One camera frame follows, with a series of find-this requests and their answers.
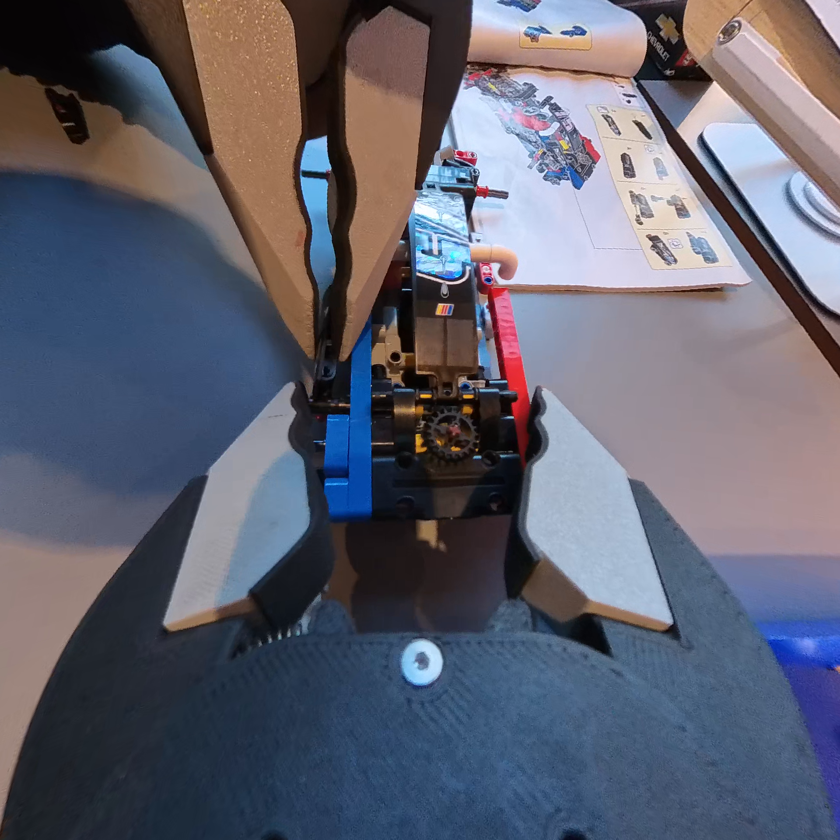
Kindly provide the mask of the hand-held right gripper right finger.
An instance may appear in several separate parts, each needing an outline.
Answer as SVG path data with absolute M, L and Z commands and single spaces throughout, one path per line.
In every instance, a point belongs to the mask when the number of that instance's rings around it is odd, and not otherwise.
M 521 495 L 511 519 L 507 594 L 552 632 L 600 632 L 608 619 L 674 628 L 627 473 L 544 387 L 537 387 Z

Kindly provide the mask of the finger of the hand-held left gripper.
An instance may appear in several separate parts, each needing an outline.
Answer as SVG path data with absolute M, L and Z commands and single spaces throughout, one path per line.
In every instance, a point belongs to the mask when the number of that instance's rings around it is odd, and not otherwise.
M 342 361 L 369 318 L 413 207 L 432 20 L 425 5 L 386 5 L 370 18 L 353 5 L 331 55 L 332 335 Z
M 207 165 L 268 293 L 316 354 L 312 228 L 301 198 L 305 140 L 298 52 L 282 2 L 184 2 L 213 152 Z

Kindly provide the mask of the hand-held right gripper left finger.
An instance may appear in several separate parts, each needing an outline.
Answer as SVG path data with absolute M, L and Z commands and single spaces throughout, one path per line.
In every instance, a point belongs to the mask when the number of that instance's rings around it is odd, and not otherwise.
M 329 510 L 301 383 L 288 383 L 210 468 L 164 615 L 168 631 L 258 610 L 300 621 L 329 582 Z

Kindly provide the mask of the toy brick car model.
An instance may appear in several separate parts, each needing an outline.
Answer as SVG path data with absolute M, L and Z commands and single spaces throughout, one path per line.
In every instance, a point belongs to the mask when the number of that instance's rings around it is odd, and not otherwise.
M 349 404 L 312 404 L 331 519 L 444 520 L 509 512 L 528 445 L 529 389 L 489 246 L 469 228 L 472 152 L 435 155 L 346 364 Z

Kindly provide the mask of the building instruction booklet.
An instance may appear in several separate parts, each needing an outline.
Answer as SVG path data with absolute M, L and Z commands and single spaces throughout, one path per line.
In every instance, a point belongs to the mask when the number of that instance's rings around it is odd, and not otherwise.
M 646 30 L 611 2 L 474 2 L 451 121 L 483 182 L 481 242 L 516 252 L 503 285 L 682 291 L 750 278 L 632 80 Z

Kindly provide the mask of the person's left forearm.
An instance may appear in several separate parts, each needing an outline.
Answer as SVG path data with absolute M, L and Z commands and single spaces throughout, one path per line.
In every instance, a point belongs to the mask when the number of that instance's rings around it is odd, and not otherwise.
M 16 75 L 74 81 L 87 56 L 118 45 L 146 56 L 124 1 L 1 2 L 1 65 Z

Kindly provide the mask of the dark toy car set box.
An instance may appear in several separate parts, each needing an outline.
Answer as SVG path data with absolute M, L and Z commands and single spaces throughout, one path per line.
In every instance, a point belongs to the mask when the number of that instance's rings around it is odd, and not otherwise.
M 641 18 L 647 34 L 647 65 L 660 76 L 678 81 L 709 81 L 686 46 L 684 15 L 687 1 L 632 1 L 624 7 Z

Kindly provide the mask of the blue plastic bin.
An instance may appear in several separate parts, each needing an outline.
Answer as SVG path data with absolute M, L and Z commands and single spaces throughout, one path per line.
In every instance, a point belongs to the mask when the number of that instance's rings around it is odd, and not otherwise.
M 760 623 L 810 733 L 839 823 L 839 621 Z

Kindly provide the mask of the white stand base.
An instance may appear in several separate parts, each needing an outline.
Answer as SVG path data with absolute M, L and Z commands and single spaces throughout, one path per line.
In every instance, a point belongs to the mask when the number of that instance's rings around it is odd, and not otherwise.
M 838 46 L 838 2 L 807 3 Z M 704 144 L 788 257 L 811 272 L 822 259 L 838 266 L 838 116 L 740 17 L 721 29 L 710 58 L 751 122 L 712 123 Z

